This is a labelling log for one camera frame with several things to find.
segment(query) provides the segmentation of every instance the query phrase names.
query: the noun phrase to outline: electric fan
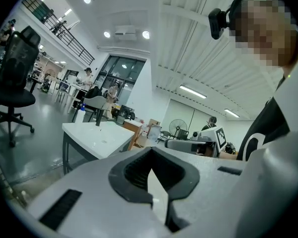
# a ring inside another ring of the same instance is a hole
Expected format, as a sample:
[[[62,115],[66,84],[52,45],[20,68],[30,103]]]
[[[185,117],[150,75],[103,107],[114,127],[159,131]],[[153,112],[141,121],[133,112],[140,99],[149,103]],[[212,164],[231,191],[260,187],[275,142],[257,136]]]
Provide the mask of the electric fan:
[[[172,136],[177,136],[177,133],[181,129],[184,131],[188,129],[188,126],[184,120],[176,119],[176,120],[173,120],[169,125],[169,131],[172,134]]]

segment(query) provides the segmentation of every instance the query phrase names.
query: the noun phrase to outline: black metal railing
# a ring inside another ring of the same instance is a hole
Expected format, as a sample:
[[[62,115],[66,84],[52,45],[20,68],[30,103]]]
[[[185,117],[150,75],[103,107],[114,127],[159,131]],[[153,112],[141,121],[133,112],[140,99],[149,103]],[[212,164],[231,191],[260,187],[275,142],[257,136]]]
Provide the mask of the black metal railing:
[[[32,14],[41,21],[56,37],[58,37],[70,50],[90,65],[95,58],[82,46],[70,31],[59,21],[41,0],[23,0],[22,3]]]

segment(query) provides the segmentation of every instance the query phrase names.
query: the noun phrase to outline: black rubber pad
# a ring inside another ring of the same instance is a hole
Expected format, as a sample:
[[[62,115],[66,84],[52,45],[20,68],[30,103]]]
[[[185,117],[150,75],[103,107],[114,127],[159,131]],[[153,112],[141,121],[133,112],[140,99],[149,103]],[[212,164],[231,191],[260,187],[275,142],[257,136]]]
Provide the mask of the black rubber pad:
[[[234,169],[234,168],[228,168],[223,166],[219,167],[218,170],[232,175],[236,175],[236,176],[240,176],[240,174],[242,173],[241,169]]]
[[[73,189],[66,191],[48,212],[43,215],[40,222],[50,229],[56,230],[75,205],[81,194],[82,192]]]

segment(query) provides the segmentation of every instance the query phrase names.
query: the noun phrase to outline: black shirt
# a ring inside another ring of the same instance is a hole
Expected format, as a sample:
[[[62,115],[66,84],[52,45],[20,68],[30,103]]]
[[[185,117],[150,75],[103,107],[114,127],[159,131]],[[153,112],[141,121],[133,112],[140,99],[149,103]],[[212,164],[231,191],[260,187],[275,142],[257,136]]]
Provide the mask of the black shirt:
[[[246,136],[244,137],[241,147],[238,152],[237,159],[248,160],[250,154],[258,147],[277,139],[280,136],[286,135],[289,132],[289,127],[274,98],[269,100],[262,112],[258,115],[256,120],[249,128]]]
[[[205,130],[205,129],[213,128],[213,127],[216,127],[216,125],[215,125],[214,123],[212,123],[212,124],[207,124],[207,125],[205,125],[205,126],[201,129],[201,131],[202,131],[202,130]]]
[[[12,35],[12,30],[11,29],[8,29],[8,30],[6,30],[4,33],[3,33],[3,36],[5,36],[5,35],[9,35],[9,37],[8,37],[8,39],[7,39],[7,41],[5,41],[5,42],[0,42],[0,46],[6,46],[6,43],[8,42],[8,40],[9,40],[9,38],[11,37],[11,35]]]

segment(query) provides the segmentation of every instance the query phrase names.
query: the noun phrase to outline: plastic bottle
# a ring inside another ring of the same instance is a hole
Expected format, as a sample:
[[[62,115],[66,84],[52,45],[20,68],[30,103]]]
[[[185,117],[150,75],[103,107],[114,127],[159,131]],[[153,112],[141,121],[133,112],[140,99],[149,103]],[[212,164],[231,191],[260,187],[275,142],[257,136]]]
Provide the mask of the plastic bottle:
[[[82,107],[78,110],[75,123],[76,122],[83,122],[85,116],[85,103],[82,103]]]

